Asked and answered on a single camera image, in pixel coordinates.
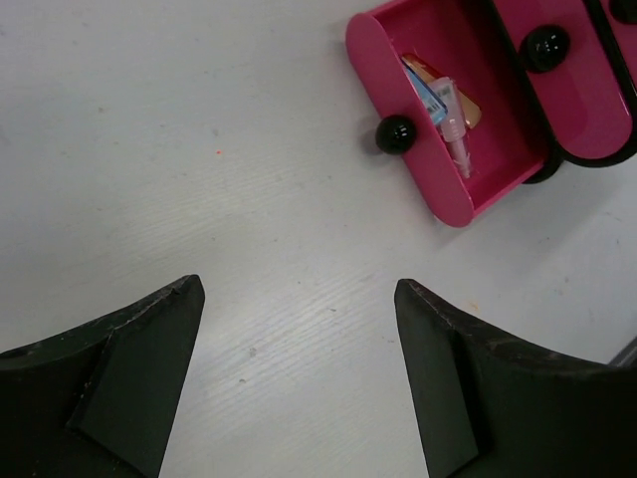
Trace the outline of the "pink correction tape pen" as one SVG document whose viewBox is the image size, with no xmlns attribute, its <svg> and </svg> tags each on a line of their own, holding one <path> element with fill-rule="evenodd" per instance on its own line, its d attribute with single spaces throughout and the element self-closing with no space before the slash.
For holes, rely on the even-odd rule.
<svg viewBox="0 0 637 478">
<path fill-rule="evenodd" d="M 435 81 L 430 88 L 448 110 L 446 118 L 437 126 L 437 129 L 460 174 L 464 178 L 469 178 L 472 173 L 471 154 L 467 146 L 467 127 L 457 87 L 449 77 L 443 77 Z"/>
</svg>

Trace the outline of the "orange eraser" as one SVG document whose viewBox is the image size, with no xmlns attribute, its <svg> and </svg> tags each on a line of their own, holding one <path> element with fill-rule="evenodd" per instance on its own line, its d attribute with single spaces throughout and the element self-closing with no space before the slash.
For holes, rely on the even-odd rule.
<svg viewBox="0 0 637 478">
<path fill-rule="evenodd" d="M 401 60 L 428 86 L 444 77 L 442 73 L 414 54 L 403 54 Z M 463 108 L 466 127 L 473 129 L 482 118 L 482 110 L 460 88 L 457 88 L 457 91 Z"/>
</svg>

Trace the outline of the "blue correction tape pen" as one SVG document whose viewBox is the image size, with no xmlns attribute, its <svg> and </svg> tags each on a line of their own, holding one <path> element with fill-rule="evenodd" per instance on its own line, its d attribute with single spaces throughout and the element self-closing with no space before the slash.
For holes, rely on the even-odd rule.
<svg viewBox="0 0 637 478">
<path fill-rule="evenodd" d="M 446 105 L 411 67 L 403 64 L 403 68 L 432 124 L 438 126 L 447 116 Z"/>
</svg>

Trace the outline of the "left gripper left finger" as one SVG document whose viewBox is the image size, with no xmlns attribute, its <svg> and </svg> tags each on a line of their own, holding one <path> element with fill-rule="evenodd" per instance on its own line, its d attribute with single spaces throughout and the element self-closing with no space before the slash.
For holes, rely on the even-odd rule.
<svg viewBox="0 0 637 478">
<path fill-rule="evenodd" d="M 188 275 L 2 353 L 2 476 L 158 476 L 203 308 Z"/>
</svg>

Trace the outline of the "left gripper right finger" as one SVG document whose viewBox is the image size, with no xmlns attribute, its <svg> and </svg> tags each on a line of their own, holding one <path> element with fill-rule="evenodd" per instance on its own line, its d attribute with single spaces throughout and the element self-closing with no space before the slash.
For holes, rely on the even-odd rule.
<svg viewBox="0 0 637 478">
<path fill-rule="evenodd" d="M 394 304 L 432 477 L 632 477 L 636 347 L 599 363 L 507 333 L 403 279 Z"/>
</svg>

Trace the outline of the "black drawer organizer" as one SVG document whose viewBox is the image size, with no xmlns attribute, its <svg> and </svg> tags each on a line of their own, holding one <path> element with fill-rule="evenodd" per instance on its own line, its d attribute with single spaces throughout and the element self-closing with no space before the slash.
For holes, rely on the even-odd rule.
<svg viewBox="0 0 637 478">
<path fill-rule="evenodd" d="M 636 153 L 636 4 L 495 1 L 559 155 L 608 167 Z"/>
</svg>

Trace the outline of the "pink top drawer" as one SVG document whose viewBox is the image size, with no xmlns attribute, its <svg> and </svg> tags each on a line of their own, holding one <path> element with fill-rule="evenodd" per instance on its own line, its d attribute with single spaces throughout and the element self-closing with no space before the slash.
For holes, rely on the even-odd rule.
<svg viewBox="0 0 637 478">
<path fill-rule="evenodd" d="M 602 6 L 633 83 L 637 72 L 636 0 L 604 0 Z"/>
</svg>

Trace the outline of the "pink drawer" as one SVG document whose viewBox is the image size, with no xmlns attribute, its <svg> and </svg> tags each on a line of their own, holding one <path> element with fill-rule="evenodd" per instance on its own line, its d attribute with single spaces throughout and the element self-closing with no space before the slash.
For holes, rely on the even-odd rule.
<svg viewBox="0 0 637 478">
<path fill-rule="evenodd" d="M 354 15 L 349 60 L 442 222 L 463 227 L 538 173 L 548 141 L 485 1 L 390 1 Z"/>
<path fill-rule="evenodd" d="M 632 133 L 632 117 L 584 3 L 496 1 L 494 6 L 519 53 L 541 27 L 558 27 L 568 37 L 558 65 L 546 73 L 528 68 L 558 144 L 584 160 L 619 151 Z"/>
<path fill-rule="evenodd" d="M 604 0 L 602 6 L 633 83 L 637 72 L 636 0 Z"/>
</svg>

